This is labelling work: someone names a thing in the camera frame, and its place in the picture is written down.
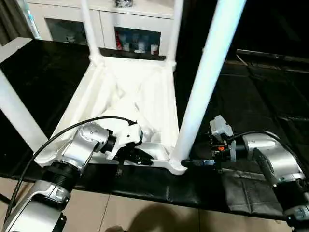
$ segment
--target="wire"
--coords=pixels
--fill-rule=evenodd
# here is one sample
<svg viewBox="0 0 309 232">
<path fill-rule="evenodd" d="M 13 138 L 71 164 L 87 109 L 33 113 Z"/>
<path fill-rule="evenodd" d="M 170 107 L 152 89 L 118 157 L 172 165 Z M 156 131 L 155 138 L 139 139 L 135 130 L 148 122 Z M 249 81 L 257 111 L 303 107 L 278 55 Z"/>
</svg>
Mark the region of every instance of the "wire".
<svg viewBox="0 0 309 232">
<path fill-rule="evenodd" d="M 23 172 L 21 173 L 20 177 L 19 177 L 19 180 L 16 184 L 16 187 L 14 189 L 14 192 L 12 194 L 12 198 L 11 198 L 11 201 L 10 201 L 10 204 L 8 206 L 8 209 L 6 210 L 6 214 L 5 214 L 5 219 L 4 219 L 4 222 L 8 219 L 8 217 L 10 216 L 11 212 L 12 212 L 12 208 L 14 206 L 14 202 L 16 200 L 16 196 L 18 194 L 18 191 L 20 189 L 20 186 L 23 182 L 23 179 L 25 177 L 25 174 L 26 174 L 26 171 L 28 170 L 29 166 L 31 165 L 31 163 L 35 160 L 35 158 L 43 151 L 43 149 L 45 149 L 52 141 L 54 141 L 56 138 L 58 138 L 59 136 L 63 135 L 65 132 L 73 129 L 73 128 L 76 128 L 80 125 L 83 125 L 85 123 L 88 123 L 88 122 L 92 122 L 92 121 L 96 121 L 96 120 L 100 120 L 100 119 L 119 119 L 119 120 L 123 120 L 123 121 L 127 121 L 129 123 L 129 125 L 134 125 L 136 124 L 137 122 L 134 122 L 130 119 L 127 119 L 127 118 L 124 118 L 124 117 L 117 117 L 117 116 L 100 116 L 100 117 L 94 117 L 94 118 L 91 118 L 91 119 L 87 119 L 85 121 L 82 121 L 82 122 L 79 122 L 79 123 L 76 123 L 62 131 L 60 131 L 59 133 L 57 133 L 55 136 L 53 136 L 52 138 L 50 138 L 45 144 L 43 144 L 34 154 L 33 156 L 31 157 L 31 159 L 29 160 L 29 162 L 27 163 L 26 167 L 24 168 Z"/>
</svg>

